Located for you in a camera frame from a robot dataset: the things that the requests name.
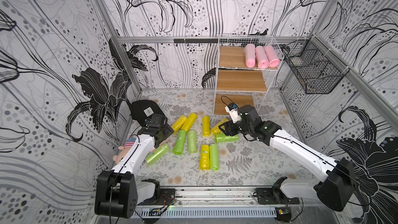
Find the pink roll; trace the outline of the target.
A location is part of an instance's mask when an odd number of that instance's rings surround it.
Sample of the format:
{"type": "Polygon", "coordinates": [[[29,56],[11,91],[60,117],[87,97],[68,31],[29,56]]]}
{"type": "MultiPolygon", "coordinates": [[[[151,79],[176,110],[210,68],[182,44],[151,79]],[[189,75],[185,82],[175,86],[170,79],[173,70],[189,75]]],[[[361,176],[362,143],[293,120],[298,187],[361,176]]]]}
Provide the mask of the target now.
{"type": "Polygon", "coordinates": [[[266,56],[266,52],[265,52],[264,48],[262,46],[257,46],[255,48],[255,52],[256,52],[256,61],[257,61],[258,68],[260,68],[260,69],[268,68],[269,61],[266,56]]]}
{"type": "Polygon", "coordinates": [[[268,66],[271,68],[276,68],[280,64],[280,59],[278,57],[278,54],[276,53],[275,49],[273,46],[268,45],[264,47],[265,54],[268,59],[268,66]]]}
{"type": "Polygon", "coordinates": [[[247,44],[244,47],[245,64],[248,68],[254,68],[256,65],[256,47],[254,44],[247,44]]]}

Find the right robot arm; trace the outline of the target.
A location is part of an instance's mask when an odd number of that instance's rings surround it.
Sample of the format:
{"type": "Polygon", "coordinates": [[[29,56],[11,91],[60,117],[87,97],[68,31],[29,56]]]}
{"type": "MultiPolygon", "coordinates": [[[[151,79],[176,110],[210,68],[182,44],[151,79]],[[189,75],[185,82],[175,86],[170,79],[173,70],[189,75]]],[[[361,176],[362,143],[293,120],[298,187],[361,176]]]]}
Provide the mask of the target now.
{"type": "Polygon", "coordinates": [[[334,211],[344,210],[357,187],[351,162],[345,158],[335,160],[312,149],[280,125],[263,121],[251,105],[238,107],[230,103],[225,110],[231,120],[219,126],[223,134],[249,135],[250,142],[262,142],[282,151],[315,176],[315,179],[308,180],[281,177],[272,186],[272,194],[277,202],[285,203],[293,198],[315,199],[334,211]]]}

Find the green roll near left arm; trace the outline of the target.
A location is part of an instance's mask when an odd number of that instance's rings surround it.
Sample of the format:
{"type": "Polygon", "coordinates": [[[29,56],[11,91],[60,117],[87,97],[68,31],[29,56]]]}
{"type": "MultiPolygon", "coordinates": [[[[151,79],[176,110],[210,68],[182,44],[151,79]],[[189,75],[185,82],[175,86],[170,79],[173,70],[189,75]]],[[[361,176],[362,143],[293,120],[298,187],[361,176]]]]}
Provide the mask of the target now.
{"type": "Polygon", "coordinates": [[[154,164],[162,156],[164,156],[169,150],[170,150],[170,147],[168,146],[168,144],[160,145],[157,149],[155,149],[153,152],[150,152],[147,155],[147,157],[145,158],[146,163],[148,165],[154,164]]]}

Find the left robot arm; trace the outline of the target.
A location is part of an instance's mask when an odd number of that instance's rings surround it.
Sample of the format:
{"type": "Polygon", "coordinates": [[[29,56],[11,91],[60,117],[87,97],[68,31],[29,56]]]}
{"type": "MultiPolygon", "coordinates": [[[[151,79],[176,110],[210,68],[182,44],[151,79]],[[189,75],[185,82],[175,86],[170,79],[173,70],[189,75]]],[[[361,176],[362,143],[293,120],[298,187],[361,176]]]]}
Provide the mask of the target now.
{"type": "Polygon", "coordinates": [[[141,203],[160,199],[160,183],[154,179],[137,182],[145,158],[158,148],[174,130],[165,115],[153,114],[136,135],[121,147],[115,166],[102,171],[97,178],[94,212],[108,217],[130,218],[141,203]]]}

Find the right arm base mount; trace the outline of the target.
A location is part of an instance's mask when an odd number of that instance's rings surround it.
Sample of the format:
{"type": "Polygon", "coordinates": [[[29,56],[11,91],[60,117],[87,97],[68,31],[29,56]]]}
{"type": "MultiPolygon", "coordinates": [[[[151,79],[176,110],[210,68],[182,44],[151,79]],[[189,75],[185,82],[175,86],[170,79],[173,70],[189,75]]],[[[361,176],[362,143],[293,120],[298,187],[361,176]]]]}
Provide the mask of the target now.
{"type": "Polygon", "coordinates": [[[287,198],[280,190],[273,188],[256,188],[253,197],[261,205],[285,205],[300,204],[299,198],[287,198]]]}

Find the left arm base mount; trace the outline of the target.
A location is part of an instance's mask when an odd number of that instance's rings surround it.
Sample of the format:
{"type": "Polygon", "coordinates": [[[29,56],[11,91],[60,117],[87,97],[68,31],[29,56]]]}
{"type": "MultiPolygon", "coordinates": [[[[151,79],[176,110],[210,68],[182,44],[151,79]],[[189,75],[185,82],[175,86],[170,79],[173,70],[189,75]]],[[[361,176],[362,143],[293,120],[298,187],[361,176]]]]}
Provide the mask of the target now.
{"type": "Polygon", "coordinates": [[[174,202],[176,189],[161,187],[160,182],[146,179],[137,183],[138,205],[171,205],[174,202]]]}

